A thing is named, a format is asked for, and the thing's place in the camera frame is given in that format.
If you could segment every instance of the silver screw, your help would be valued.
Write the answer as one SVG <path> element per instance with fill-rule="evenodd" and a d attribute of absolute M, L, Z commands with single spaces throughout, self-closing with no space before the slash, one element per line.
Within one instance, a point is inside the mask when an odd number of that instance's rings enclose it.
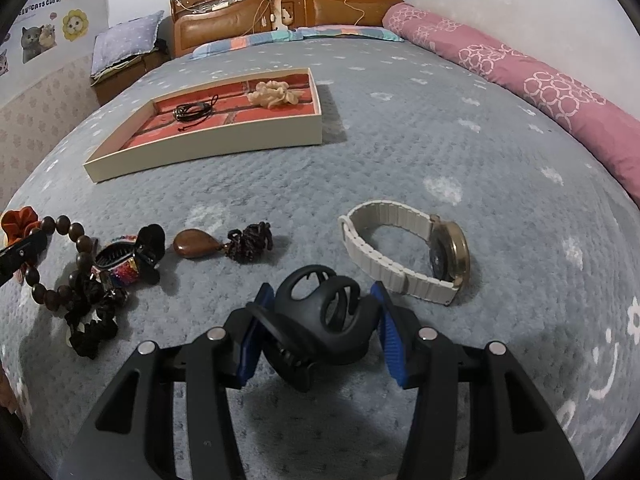
<path fill-rule="evenodd" d="M 499 341 L 493 341 L 489 343 L 489 352 L 494 355 L 505 355 L 507 353 L 507 347 Z"/>
<path fill-rule="evenodd" d="M 142 355 L 151 354 L 156 349 L 156 343 L 153 341 L 145 341 L 138 345 L 138 352 Z"/>
<path fill-rule="evenodd" d="M 418 337 L 423 341 L 433 341 L 438 337 L 438 332 L 430 326 L 423 326 L 418 330 Z"/>
<path fill-rule="evenodd" d="M 224 339 L 226 335 L 226 330 L 221 326 L 215 326 L 211 330 L 207 332 L 207 338 L 210 341 L 220 341 Z"/>

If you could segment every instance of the patterned wallpaper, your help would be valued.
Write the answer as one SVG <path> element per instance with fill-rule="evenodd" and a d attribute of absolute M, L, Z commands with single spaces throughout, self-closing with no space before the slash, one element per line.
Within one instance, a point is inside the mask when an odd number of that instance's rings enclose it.
<path fill-rule="evenodd" d="M 0 108 L 0 211 L 47 153 L 98 109 L 91 58 L 68 63 Z"/>

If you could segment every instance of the gold watch case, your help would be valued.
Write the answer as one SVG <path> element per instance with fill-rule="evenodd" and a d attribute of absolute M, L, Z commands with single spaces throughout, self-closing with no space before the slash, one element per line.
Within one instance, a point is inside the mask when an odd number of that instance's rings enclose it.
<path fill-rule="evenodd" d="M 453 282 L 456 287 L 466 285 L 471 274 L 471 260 L 462 229 L 455 222 L 442 221 L 437 215 L 431 215 L 431 222 L 433 226 L 428 245 L 430 251 L 436 250 L 438 245 L 445 251 L 447 269 L 444 281 Z"/>

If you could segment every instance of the sunflower sticker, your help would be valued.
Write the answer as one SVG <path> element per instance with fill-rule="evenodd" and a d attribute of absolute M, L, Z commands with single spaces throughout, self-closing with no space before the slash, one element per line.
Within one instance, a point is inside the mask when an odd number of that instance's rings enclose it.
<path fill-rule="evenodd" d="M 89 20 L 82 10 L 70 10 L 68 15 L 62 18 L 62 31 L 65 39 L 69 41 L 77 40 L 84 36 L 89 29 Z"/>

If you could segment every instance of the gray blanket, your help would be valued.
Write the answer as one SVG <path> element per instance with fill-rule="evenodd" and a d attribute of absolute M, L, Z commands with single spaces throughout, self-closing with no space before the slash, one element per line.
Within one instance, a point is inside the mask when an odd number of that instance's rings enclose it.
<path fill-rule="evenodd" d="M 324 111 L 324 143 L 174 164 L 92 184 L 82 162 L 149 98 L 238 73 L 311 67 Z M 252 299 L 264 281 L 322 263 L 371 280 L 342 246 L 339 215 L 372 198 L 404 202 L 466 233 L 470 285 L 445 308 L 398 298 L 455 342 L 507 343 L 565 430 L 587 476 L 615 451 L 638 415 L 640 212 L 591 154 L 548 117 L 409 43 L 331 39 L 254 46 L 177 59 L 78 126 L 11 200 L 68 215 L 102 243 L 164 226 L 219 238 L 268 220 L 275 249 L 258 264 L 227 258 L 161 263 L 161 283 L 139 286 L 120 331 L 95 361 L 65 345 L 62 313 L 30 290 L 0 290 L 2 362 L 28 420 L 28 446 L 53 473 L 91 406 L 136 345 L 194 339 Z M 425 245 L 392 228 L 368 234 L 392 259 L 428 272 Z M 42 282 L 65 281 L 75 249 L 52 238 Z M 379 344 L 356 365 L 321 371 L 293 391 L 262 359 L 230 392 L 249 479 L 373 479 L 398 470 L 415 393 L 385 370 Z M 178 472 L 190 476 L 184 391 L 176 395 Z M 464 473 L 461 437 L 456 471 Z"/>

